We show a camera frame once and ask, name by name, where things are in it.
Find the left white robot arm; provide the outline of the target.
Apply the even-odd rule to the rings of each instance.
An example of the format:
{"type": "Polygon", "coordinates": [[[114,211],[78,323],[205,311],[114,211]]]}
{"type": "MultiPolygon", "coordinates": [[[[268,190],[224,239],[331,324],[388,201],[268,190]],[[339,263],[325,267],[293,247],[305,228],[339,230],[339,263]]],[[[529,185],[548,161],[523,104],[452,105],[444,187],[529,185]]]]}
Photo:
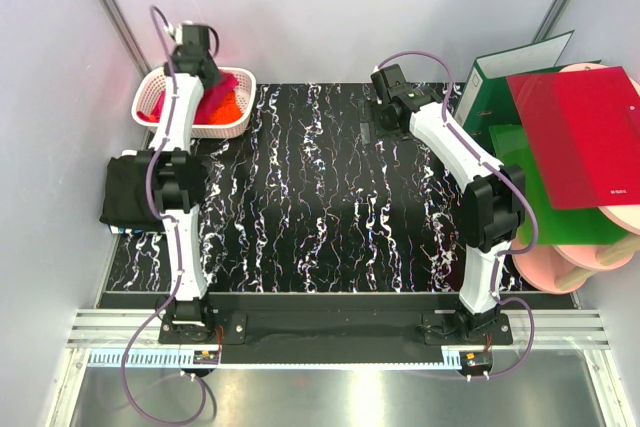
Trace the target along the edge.
{"type": "Polygon", "coordinates": [[[221,79],[209,49],[182,44],[164,66],[165,100],[149,148],[136,154],[145,167],[144,188],[151,214],[162,222],[169,249],[171,291],[160,307],[164,313],[160,341],[208,343],[219,336],[200,262],[197,234],[199,205],[206,172],[190,153],[197,107],[207,87],[221,79]]]}

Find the magenta t shirt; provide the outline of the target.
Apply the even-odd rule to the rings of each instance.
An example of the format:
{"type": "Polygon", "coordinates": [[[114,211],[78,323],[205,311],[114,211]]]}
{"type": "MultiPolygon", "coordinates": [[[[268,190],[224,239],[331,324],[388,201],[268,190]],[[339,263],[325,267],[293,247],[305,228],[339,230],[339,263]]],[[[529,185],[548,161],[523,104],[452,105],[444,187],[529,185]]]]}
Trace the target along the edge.
{"type": "MultiPolygon", "coordinates": [[[[159,77],[160,84],[156,92],[145,93],[142,103],[135,108],[135,117],[141,121],[156,124],[160,120],[165,100],[165,77],[159,77]]],[[[236,77],[223,74],[223,81],[204,92],[196,109],[195,125],[226,125],[240,120],[243,111],[240,108],[235,88],[239,85],[236,77]]]]}

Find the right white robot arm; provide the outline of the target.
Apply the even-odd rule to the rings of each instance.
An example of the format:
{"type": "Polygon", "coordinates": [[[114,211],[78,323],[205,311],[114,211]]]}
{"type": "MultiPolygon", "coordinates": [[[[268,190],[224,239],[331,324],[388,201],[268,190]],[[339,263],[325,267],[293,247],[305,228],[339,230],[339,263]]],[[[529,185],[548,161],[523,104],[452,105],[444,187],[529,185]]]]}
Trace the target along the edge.
{"type": "Polygon", "coordinates": [[[465,246],[459,307],[434,332],[476,343],[498,324],[499,284],[504,257],[524,220],[524,171],[505,166],[483,150],[455,121],[444,104],[406,81],[375,81],[375,97],[360,107],[361,137],[413,137],[442,162],[462,198],[452,216],[465,246]]]}

